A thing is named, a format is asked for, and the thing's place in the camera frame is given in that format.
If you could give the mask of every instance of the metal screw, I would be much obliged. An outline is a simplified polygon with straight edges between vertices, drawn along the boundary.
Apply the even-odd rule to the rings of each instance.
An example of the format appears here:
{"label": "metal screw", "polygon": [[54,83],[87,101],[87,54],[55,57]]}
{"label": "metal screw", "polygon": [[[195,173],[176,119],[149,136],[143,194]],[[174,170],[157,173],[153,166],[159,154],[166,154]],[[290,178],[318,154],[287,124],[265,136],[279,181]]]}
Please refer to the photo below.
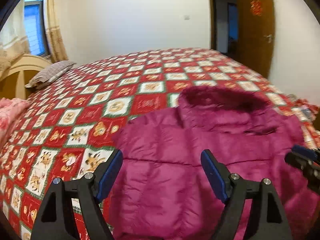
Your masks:
{"label": "metal screw", "polygon": [[59,184],[60,181],[61,181],[60,178],[55,178],[55,179],[53,180],[53,184]]}
{"label": "metal screw", "polygon": [[240,179],[240,176],[237,173],[232,173],[231,174],[231,178],[234,179],[234,180],[237,180],[237,179]]}
{"label": "metal screw", "polygon": [[271,184],[271,180],[270,179],[263,179],[263,183],[266,184],[266,185],[270,185]]}
{"label": "metal screw", "polygon": [[85,177],[86,179],[91,179],[91,178],[93,177],[93,173],[92,173],[92,172],[88,172],[88,173],[86,173],[86,174],[84,175],[84,177]]}

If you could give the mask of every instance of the jacket hood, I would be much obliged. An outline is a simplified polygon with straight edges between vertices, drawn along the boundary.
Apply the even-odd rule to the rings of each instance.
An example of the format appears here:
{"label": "jacket hood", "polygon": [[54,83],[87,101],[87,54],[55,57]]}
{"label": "jacket hood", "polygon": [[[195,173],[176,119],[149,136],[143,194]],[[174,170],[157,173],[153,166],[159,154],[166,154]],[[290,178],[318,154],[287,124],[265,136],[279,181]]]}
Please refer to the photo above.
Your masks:
{"label": "jacket hood", "polygon": [[243,90],[195,86],[184,89],[178,100],[180,117],[187,127],[268,134],[281,122],[268,101]]}

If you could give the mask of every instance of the red and white checkered bedspread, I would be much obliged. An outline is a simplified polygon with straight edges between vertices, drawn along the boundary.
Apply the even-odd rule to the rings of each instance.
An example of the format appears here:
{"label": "red and white checkered bedspread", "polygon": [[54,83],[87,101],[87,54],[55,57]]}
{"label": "red and white checkered bedspread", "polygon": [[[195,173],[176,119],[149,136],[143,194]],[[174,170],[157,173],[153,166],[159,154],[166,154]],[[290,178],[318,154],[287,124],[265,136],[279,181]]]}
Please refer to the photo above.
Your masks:
{"label": "red and white checkered bedspread", "polygon": [[[145,51],[70,70],[30,96],[31,107],[0,154],[0,200],[9,222],[29,239],[41,200],[55,177],[79,178],[113,150],[111,135],[140,114],[177,105],[188,86],[255,91],[282,114],[297,114],[308,147],[320,146],[313,126],[268,80],[207,49]],[[81,239],[87,233],[73,201]],[[107,199],[101,209],[108,221]]]}

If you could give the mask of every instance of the pillow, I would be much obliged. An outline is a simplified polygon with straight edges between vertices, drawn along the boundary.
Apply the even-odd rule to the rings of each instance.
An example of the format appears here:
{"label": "pillow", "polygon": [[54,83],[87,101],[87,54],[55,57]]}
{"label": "pillow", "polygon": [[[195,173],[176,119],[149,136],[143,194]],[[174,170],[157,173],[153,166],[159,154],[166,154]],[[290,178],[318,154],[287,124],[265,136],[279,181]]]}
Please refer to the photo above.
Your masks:
{"label": "pillow", "polygon": [[68,67],[71,68],[74,64],[75,64],[75,62],[72,62],[69,60],[64,60],[64,61],[54,63],[54,64],[50,65],[49,67],[46,67],[45,69],[41,70],[39,73],[37,73],[29,81],[29,83],[27,85],[25,85],[25,87],[31,88],[31,87],[35,87],[37,85],[40,85],[41,83],[44,83],[44,82],[48,81],[49,79],[51,79],[52,77],[56,76],[62,70],[66,69]]}
{"label": "pillow", "polygon": [[50,78],[49,80],[47,80],[44,83],[41,83],[40,85],[36,86],[36,89],[42,89],[45,88],[46,86],[49,86],[50,84],[52,84],[53,82],[55,82],[59,77],[61,77],[65,72],[67,72],[70,68],[72,68],[73,65],[66,67],[65,69],[62,69],[59,73],[57,73],[56,75],[54,75],[52,78]]}

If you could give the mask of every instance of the door handle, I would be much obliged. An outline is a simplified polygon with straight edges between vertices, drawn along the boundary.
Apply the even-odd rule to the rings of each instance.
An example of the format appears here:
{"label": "door handle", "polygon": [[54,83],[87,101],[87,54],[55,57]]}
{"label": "door handle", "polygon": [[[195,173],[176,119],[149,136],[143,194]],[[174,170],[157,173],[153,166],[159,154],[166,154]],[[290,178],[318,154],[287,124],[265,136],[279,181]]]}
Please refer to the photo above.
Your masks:
{"label": "door handle", "polygon": [[271,43],[271,42],[272,42],[272,34],[264,35],[263,37],[269,38],[269,39],[268,39],[268,43]]}

